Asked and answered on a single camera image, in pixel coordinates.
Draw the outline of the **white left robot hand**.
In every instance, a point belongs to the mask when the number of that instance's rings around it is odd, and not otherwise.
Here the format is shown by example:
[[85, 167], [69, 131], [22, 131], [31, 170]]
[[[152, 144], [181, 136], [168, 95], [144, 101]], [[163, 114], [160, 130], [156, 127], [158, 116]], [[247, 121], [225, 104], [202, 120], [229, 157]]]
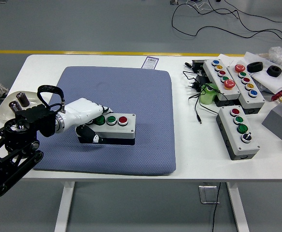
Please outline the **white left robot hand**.
[[57, 114], [57, 133], [67, 131], [70, 127], [91, 122], [103, 113], [112, 113], [113, 111], [106, 106], [94, 103], [85, 98], [80, 98], [64, 106]]

